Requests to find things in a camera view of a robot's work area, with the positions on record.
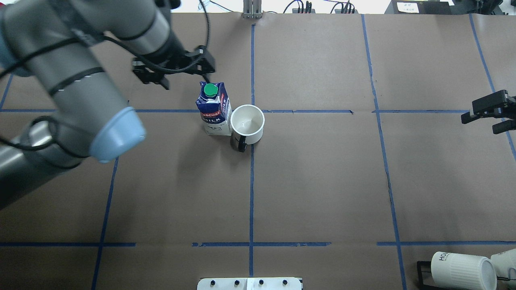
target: mug handle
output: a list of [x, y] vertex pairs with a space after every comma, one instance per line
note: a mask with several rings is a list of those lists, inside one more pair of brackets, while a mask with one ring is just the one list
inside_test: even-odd
[[247, 148], [246, 137], [240, 136], [240, 140], [238, 141], [238, 151], [245, 152], [246, 148]]

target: white cup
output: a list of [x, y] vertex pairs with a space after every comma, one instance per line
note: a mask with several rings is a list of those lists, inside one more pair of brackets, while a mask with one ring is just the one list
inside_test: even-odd
[[[496, 274], [503, 278], [516, 279], [516, 249], [491, 256]], [[509, 289], [516, 289], [516, 280], [507, 281]]]
[[432, 257], [431, 271], [438, 287], [496, 289], [496, 272], [486, 257], [437, 252]]
[[255, 144], [263, 135], [265, 116], [260, 108], [242, 105], [231, 113], [231, 128], [238, 142], [238, 150], [244, 152], [247, 145]]

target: green cap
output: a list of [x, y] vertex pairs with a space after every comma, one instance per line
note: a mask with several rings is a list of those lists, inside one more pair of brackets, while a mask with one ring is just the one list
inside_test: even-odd
[[206, 84], [206, 86], [204, 86], [204, 94], [206, 94], [207, 97], [212, 98], [216, 96], [218, 92], [219, 88], [214, 84]]

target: milk carton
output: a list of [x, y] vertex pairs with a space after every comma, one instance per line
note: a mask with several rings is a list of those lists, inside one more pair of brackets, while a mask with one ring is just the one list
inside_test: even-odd
[[231, 136], [231, 103], [224, 83], [201, 82], [201, 93], [196, 104], [208, 135]]

